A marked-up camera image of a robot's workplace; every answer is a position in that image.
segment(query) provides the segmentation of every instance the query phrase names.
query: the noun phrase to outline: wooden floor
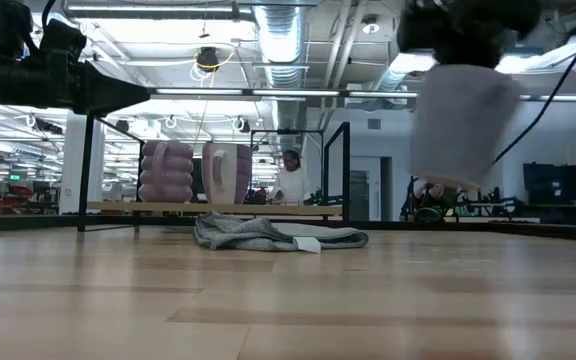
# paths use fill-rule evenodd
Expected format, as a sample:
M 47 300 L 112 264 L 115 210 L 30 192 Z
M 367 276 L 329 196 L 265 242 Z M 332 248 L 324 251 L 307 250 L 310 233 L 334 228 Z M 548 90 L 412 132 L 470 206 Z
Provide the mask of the wooden floor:
M 0 360 L 576 360 L 576 242 L 370 235 L 319 256 L 1 233 Z

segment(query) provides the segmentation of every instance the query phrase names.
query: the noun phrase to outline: person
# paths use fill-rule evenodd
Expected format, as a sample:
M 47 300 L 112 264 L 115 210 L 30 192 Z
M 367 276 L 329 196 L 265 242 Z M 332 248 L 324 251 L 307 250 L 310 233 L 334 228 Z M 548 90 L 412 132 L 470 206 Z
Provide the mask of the person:
M 442 212 L 448 208 L 448 203 L 444 200 L 444 186 L 441 184 L 426 184 L 415 191 L 416 207 L 430 208 Z
M 271 199 L 281 202 L 303 204 L 310 198 L 310 182 L 301 167 L 299 153 L 287 150 L 283 154 L 284 168 L 277 174 L 277 181 L 270 193 Z

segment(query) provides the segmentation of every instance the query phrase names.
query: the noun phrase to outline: pillar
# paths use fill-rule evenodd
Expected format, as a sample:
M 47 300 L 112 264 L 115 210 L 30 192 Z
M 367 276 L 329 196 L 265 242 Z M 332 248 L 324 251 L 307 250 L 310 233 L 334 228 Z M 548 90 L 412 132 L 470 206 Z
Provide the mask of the pillar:
M 79 211 L 79 186 L 81 185 L 85 133 L 86 116 L 69 112 L 66 122 L 66 143 L 64 146 L 59 214 Z M 102 200 L 105 142 L 106 127 L 100 122 L 95 121 L 91 149 L 92 155 L 90 157 L 88 201 Z

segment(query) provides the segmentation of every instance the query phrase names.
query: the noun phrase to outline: white shirt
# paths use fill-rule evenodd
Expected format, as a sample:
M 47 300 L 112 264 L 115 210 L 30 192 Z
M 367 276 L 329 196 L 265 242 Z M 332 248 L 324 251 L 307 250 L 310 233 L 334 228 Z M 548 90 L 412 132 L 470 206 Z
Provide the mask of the white shirt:
M 275 187 L 270 193 L 271 198 L 274 199 L 279 191 L 284 194 L 281 201 L 302 203 L 305 199 L 310 198 L 310 182 L 306 171 L 303 168 L 293 172 L 281 169 L 277 174 Z

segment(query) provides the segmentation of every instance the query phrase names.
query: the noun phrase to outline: white paper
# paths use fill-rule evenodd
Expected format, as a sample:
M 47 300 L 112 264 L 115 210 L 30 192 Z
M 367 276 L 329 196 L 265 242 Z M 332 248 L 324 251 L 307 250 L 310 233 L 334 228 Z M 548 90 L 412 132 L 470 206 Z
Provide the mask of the white paper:
M 293 243 L 297 245 L 299 250 L 321 254 L 321 244 L 316 238 L 295 236 Z

